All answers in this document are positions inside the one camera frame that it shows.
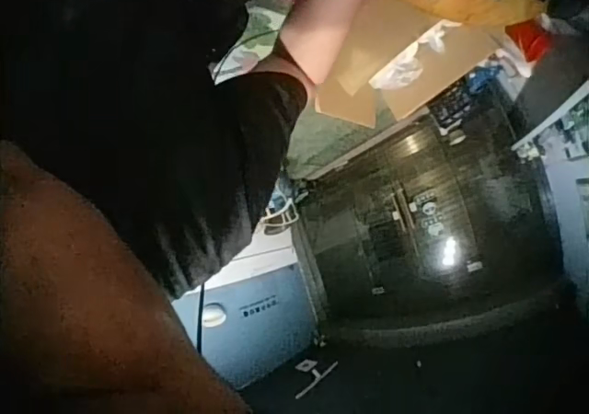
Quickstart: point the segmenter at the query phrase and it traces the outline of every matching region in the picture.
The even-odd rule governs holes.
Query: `dark floor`
[[[464,131],[467,140],[450,147],[424,119],[318,183],[301,210],[332,316],[466,316],[481,302],[491,309],[560,276],[542,174],[511,152],[501,107],[484,98]],[[401,201],[419,205],[425,195],[434,215],[393,218]],[[429,231],[436,223],[440,235]],[[449,237],[459,253],[446,268]],[[469,270],[476,262],[483,268]]]
[[[589,334],[573,309],[553,309],[484,337],[411,349],[328,346],[308,351],[243,397],[257,414],[548,413],[585,410]],[[339,366],[308,395],[294,369]]]

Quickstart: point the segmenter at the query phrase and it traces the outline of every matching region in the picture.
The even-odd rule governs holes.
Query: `cable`
[[[204,285],[201,285],[201,293],[199,294],[199,312],[196,320],[196,351],[202,354],[202,313],[204,311]]]
[[[244,39],[243,41],[240,41],[239,43],[236,43],[229,50],[229,52],[225,55],[225,57],[223,57],[223,60],[221,60],[219,62],[219,66],[217,67],[217,70],[216,70],[216,72],[214,73],[214,76],[213,76],[213,82],[215,84],[217,84],[217,80],[219,79],[219,75],[221,74],[221,70],[223,69],[223,65],[225,64],[225,62],[227,61],[227,59],[229,58],[229,56],[234,52],[235,49],[240,48],[241,46],[243,46],[244,44],[246,44],[246,43],[248,43],[248,42],[250,42],[252,40],[258,39],[260,37],[264,37],[266,35],[275,34],[278,31],[279,31],[279,29],[267,30],[265,32],[261,32],[260,34],[253,35],[253,36],[249,37],[248,39]]]

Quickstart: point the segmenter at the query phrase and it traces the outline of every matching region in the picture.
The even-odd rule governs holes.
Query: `skin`
[[[325,80],[362,0],[301,0],[253,72]],[[0,142],[0,340],[44,407],[245,413],[195,352],[169,301],[88,201]]]

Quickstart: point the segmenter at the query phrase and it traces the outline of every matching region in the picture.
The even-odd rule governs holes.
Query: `black shirt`
[[[211,22],[186,0],[10,1],[5,137],[91,200],[172,297],[218,272],[271,197],[303,85],[215,86]]]

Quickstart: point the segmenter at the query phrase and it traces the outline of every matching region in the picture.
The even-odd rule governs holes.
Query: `door handle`
[[[393,192],[391,198],[393,199],[393,206],[395,207],[395,210],[393,211],[393,219],[399,221],[401,224],[401,230],[403,233],[407,233],[407,225],[405,224],[405,218],[403,218],[403,212],[398,207],[397,194]]]
[[[401,186],[401,183],[398,184],[397,194],[398,201],[401,203],[401,209],[403,209],[403,212],[405,213],[405,216],[409,221],[411,229],[415,230],[415,220],[413,219],[413,213],[411,213],[409,201],[407,201],[407,197],[405,196],[405,190]]]

